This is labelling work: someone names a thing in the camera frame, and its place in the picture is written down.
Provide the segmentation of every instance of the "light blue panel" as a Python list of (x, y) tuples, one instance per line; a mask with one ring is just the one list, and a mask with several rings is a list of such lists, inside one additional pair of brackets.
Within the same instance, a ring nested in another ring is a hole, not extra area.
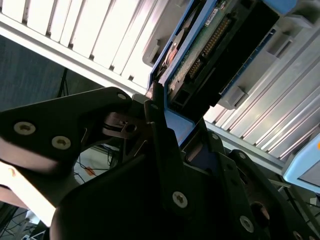
[(180, 146), (196, 126), (195, 123), (178, 115), (176, 112), (170, 111), (169, 109), (164, 110), (164, 116), (168, 128), (174, 130), (176, 139)]
[(300, 177), (320, 161), (320, 133), (301, 149), (283, 174), (283, 178), (294, 185), (320, 193), (320, 187), (303, 181)]
[(269, 5), (274, 10), (281, 14), (287, 14), (297, 4), (297, 0), (263, 0), (265, 4)]

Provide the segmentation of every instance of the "cable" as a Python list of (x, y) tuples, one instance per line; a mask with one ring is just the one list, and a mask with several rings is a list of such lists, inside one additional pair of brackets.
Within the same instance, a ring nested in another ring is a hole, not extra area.
[(11, 221), (8, 221), (7, 224), (5, 225), (3, 231), (2, 231), (2, 233), (1, 233), (1, 235), (0, 235), (0, 239), (1, 239), (2, 237), (7, 236), (7, 235), (3, 236), (3, 234), (5, 233), (5, 231), (6, 231), (6, 229), (7, 229), (7, 227), (8, 227), (8, 225), (9, 225), (10, 222), (11, 222)]
[(92, 173), (92, 175), (97, 176), (97, 175), (95, 174), (95, 172), (93, 171), (92, 168), (87, 168), (85, 165), (83, 165), (83, 164), (81, 163), (81, 156), (80, 156), (80, 155), (79, 155), (79, 161), (77, 161), (77, 163), (78, 163), (78, 164), (80, 165), (80, 167), (83, 168), (84, 170), (87, 170), (87, 171), (89, 171), (90, 173)]
[(10, 228), (9, 228), (9, 229), (7, 229), (7, 230), (12, 230), (12, 229), (14, 229), (14, 228), (16, 228), (16, 227), (20, 226), (20, 224), (22, 224), (24, 221), (25, 221), (25, 219), (24, 219), (24, 220), (22, 220), (22, 221), (21, 221), (21, 222), (19, 222), (19, 223), (16, 223), (16, 224), (15, 224), (15, 226), (10, 227)]
[(17, 215), (15, 215), (15, 216), (13, 216), (13, 218), (12, 219), (15, 219), (16, 217), (18, 217), (18, 216), (20, 216), (20, 215), (22, 215), (22, 214), (25, 214), (25, 213), (27, 213), (29, 210), (26, 210), (26, 211), (23, 211), (23, 212), (21, 212), (21, 213), (19, 213), (19, 214), (17, 214)]
[(86, 181), (80, 176), (80, 174), (79, 173), (77, 173), (77, 172), (74, 172), (74, 175), (77, 175), (82, 181), (83, 181), (83, 183), (86, 183)]
[(66, 89), (66, 95), (69, 96), (69, 90), (68, 90), (68, 84), (67, 84), (67, 78), (64, 80), (65, 89)]

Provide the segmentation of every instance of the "black cable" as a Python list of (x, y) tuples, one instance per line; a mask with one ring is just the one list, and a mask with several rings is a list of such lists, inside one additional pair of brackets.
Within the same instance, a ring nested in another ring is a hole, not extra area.
[(83, 183), (86, 183), (86, 181), (80, 176), (80, 174), (79, 173), (77, 173), (77, 172), (74, 172), (74, 175), (77, 175), (82, 181), (83, 181)]
[(6, 231), (6, 229), (7, 229), (7, 227), (8, 227), (8, 225), (9, 225), (10, 222), (11, 222), (11, 221), (8, 221), (7, 224), (5, 225), (3, 231), (2, 231), (2, 233), (1, 233), (1, 235), (0, 235), (0, 239), (1, 239), (2, 237), (7, 236), (7, 235), (3, 236), (3, 234), (5, 233), (5, 231)]
[(65, 84), (65, 89), (66, 89), (66, 95), (67, 95), (67, 96), (69, 96), (69, 90), (68, 90), (67, 79), (65, 79), (64, 84)]
[(61, 82), (60, 82), (59, 90), (58, 90), (58, 93), (57, 93), (57, 95), (56, 95), (57, 98), (60, 98), (60, 97), (62, 96), (63, 89), (65, 88), (65, 81), (66, 81), (66, 78), (67, 78), (67, 72), (68, 72), (68, 69), (67, 69), (67, 68), (64, 68), (63, 74), (62, 74), (62, 77), (61, 77)]
[(10, 234), (10, 235), (14, 236), (14, 234), (13, 234), (13, 233), (11, 233), (11, 232), (9, 232), (9, 230), (5, 229), (4, 231), (5, 231), (5, 232), (7, 232), (8, 234)]
[(22, 220), (22, 221), (21, 221), (21, 222), (19, 222), (19, 223), (16, 223), (16, 224), (15, 224), (15, 226), (12, 226), (12, 227), (10, 227), (10, 228), (9, 228), (9, 229), (7, 229), (7, 230), (12, 230), (12, 229), (14, 229), (14, 228), (16, 228), (16, 227), (20, 226), (20, 224), (22, 224), (24, 221), (25, 221), (25, 219), (24, 219), (24, 220)]
[(28, 211), (29, 211), (29, 210), (23, 211), (23, 212), (19, 213), (18, 215), (13, 216), (12, 219), (15, 219), (16, 217), (18, 217), (18, 216), (20, 216), (20, 215), (22, 215), (22, 214), (25, 214), (25, 213), (27, 213)]

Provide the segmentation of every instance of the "white surface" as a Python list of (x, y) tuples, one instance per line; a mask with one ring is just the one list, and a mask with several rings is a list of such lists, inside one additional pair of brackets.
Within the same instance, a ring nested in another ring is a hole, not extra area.
[(128, 30), (126, 31), (118, 52), (112, 62), (112, 65), (114, 66), (113, 71), (115, 73), (120, 75), (123, 72), (131, 51), (134, 49), (134, 46), (142, 32), (143, 26), (147, 22), (156, 2), (156, 0), (145, 0), (142, 2), (132, 24), (129, 25)]
[(60, 43), (65, 47), (69, 46), (72, 33), (74, 32), (74, 27), (80, 13), (82, 1), (83, 0), (71, 0), (69, 12), (67, 14), (60, 39)]
[[(81, 164), (85, 167), (88, 167), (89, 171), (86, 171), (83, 169), (79, 162), (81, 159)], [(85, 182), (88, 182), (99, 176), (100, 174), (105, 173), (109, 169), (108, 164), (108, 156), (105, 153), (102, 153), (100, 151), (94, 150), (94, 149), (87, 149), (86, 151), (82, 152), (80, 155), (80, 159), (78, 158), (77, 163), (74, 165), (74, 172), (78, 173)], [(82, 179), (74, 175), (74, 178), (77, 180), (79, 184), (83, 184), (84, 182)]]
[(57, 0), (56, 7), (52, 17), (52, 23), (49, 32), (50, 38), (56, 42), (60, 41), (65, 27), (71, 0)]
[(54, 0), (30, 0), (27, 26), (46, 35)]
[(15, 167), (1, 161), (0, 184), (10, 188), (47, 227), (50, 227), (56, 208)]
[(152, 68), (143, 63), (143, 51), (167, 3), (168, 0), (161, 0), (156, 3), (122, 73), (125, 79), (129, 79), (130, 76), (135, 77), (133, 82), (144, 88), (147, 87), (149, 73)]
[(22, 23), (26, 0), (3, 0), (2, 13), (9, 18)]
[(89, 58), (104, 22), (110, 0), (85, 0), (71, 40), (73, 50)]
[(117, 0), (115, 2), (103, 23), (93, 49), (96, 63), (107, 69), (110, 68), (138, 2), (138, 0)]

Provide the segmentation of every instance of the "green circuit board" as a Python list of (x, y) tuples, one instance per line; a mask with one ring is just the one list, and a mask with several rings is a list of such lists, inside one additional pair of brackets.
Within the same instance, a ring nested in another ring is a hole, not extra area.
[(214, 48), (224, 29), (226, 29), (228, 24), (231, 22), (231, 20), (226, 17), (226, 14), (233, 9), (233, 6), (236, 3), (237, 0), (224, 1), (223, 9), (219, 8), (219, 6), (213, 9), (206, 23), (197, 35), (196, 39), (193, 41), (191, 47), (169, 81), (168, 94), (175, 90), (176, 84), (183, 81), (187, 74), (191, 78), (195, 76), (201, 66), (199, 56), (209, 54)]

